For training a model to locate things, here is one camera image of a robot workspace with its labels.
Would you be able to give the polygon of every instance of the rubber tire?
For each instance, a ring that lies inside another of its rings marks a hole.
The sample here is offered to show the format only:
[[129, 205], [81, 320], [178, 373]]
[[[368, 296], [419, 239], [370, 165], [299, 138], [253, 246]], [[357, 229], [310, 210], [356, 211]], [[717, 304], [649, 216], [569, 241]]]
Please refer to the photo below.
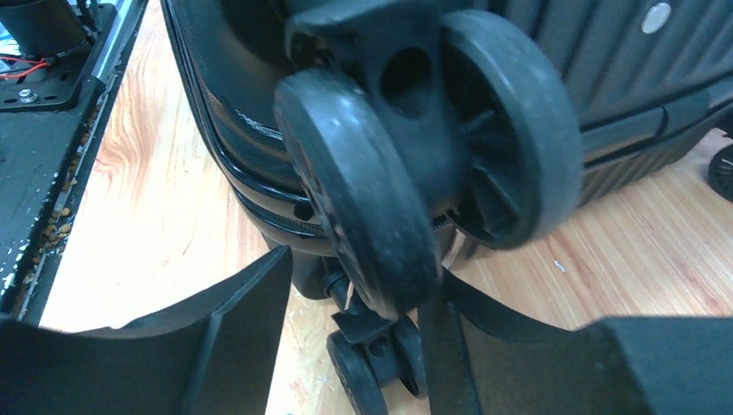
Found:
[[708, 183], [728, 201], [733, 201], [733, 144], [720, 150], [708, 165]]
[[[513, 191], [511, 198], [518, 204], [516, 217], [506, 231], [494, 234], [485, 230], [487, 220], [479, 214], [477, 201], [464, 204], [449, 216], [459, 229], [492, 249], [517, 248], [550, 232], [580, 201], [583, 139], [575, 108], [557, 69], [537, 44], [509, 21], [487, 11], [462, 10], [443, 19], [443, 32], [446, 51], [468, 58], [478, 68], [481, 83], [499, 101], [500, 108], [495, 109], [511, 121], [508, 143], [519, 163], [510, 172], [514, 174], [507, 176], [513, 181], [507, 189]], [[470, 75], [444, 59], [446, 82]], [[464, 103], [456, 104], [460, 108]], [[475, 152], [481, 157], [492, 154], [490, 150]], [[480, 190], [491, 188], [478, 180], [475, 186], [476, 200]]]
[[392, 345], [402, 367], [400, 381], [418, 399], [428, 397], [420, 331], [408, 316], [401, 316], [391, 327]]
[[427, 301], [441, 282], [432, 219], [356, 82], [323, 68], [290, 76], [277, 87], [275, 118], [364, 303], [394, 321]]
[[388, 415], [385, 397], [361, 349], [349, 344], [340, 331], [328, 335], [326, 349], [356, 414]]

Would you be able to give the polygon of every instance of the suitcase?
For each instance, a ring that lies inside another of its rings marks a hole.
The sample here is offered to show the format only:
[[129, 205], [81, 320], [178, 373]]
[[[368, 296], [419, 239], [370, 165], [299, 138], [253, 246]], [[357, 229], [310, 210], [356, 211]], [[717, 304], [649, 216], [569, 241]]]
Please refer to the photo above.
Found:
[[[194, 112], [202, 136], [247, 213], [269, 239], [330, 256], [272, 114], [275, 86], [294, 72], [283, 48], [287, 8], [318, 3], [202, 8], [196, 0], [169, 0], [164, 13], [189, 99], [201, 107]], [[730, 127], [733, 3], [444, 3], [505, 17], [562, 74], [583, 132], [581, 204], [679, 160], [711, 128]], [[668, 12], [663, 27], [645, 33], [659, 4], [669, 8], [661, 11]]]

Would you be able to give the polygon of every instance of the wood grain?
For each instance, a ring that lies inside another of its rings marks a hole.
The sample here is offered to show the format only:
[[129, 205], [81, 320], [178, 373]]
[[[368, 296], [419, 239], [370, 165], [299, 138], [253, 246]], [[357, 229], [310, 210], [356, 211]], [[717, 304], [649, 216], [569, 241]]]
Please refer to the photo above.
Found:
[[[456, 273], [544, 322], [610, 314], [733, 314], [733, 205], [704, 183], [725, 141], [581, 209], [552, 235], [483, 252]], [[216, 283], [265, 252], [201, 142], [151, 2], [41, 322], [121, 326]], [[326, 335], [335, 307], [290, 294], [268, 414], [347, 414]], [[392, 413], [427, 413], [399, 385]]]

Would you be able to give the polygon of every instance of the metal rivet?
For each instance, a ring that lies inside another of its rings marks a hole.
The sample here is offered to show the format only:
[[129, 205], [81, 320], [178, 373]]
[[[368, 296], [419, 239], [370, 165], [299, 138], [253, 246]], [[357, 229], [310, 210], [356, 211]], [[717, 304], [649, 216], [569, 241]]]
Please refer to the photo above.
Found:
[[672, 6], [668, 3], [656, 3], [644, 16], [644, 22], [641, 23], [641, 31], [647, 35], [662, 29], [672, 14]]
[[30, 104], [38, 99], [38, 95], [29, 89], [23, 89], [18, 93], [18, 96], [21, 97], [21, 102], [24, 104]]

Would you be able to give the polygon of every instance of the black rubber wheel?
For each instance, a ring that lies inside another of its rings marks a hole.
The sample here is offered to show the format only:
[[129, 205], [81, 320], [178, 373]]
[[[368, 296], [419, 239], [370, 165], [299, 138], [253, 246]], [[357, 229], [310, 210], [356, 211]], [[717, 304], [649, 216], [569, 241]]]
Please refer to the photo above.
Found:
[[708, 182], [719, 195], [733, 201], [733, 144], [712, 158], [708, 166]]
[[458, 227], [511, 249], [574, 212], [580, 127], [560, 74], [534, 41], [486, 11], [450, 13], [443, 76], [473, 154], [472, 197], [449, 215]]
[[397, 320], [438, 290], [440, 246], [388, 133], [342, 73], [290, 76], [275, 102], [285, 146], [336, 256], [364, 303]]
[[340, 331], [328, 335], [326, 349], [357, 415], [387, 415], [387, 403], [363, 352]]
[[402, 375], [399, 379], [412, 396], [424, 399], [428, 396], [428, 378], [425, 374], [420, 331], [408, 316], [401, 316], [392, 326], [392, 345], [397, 353]]

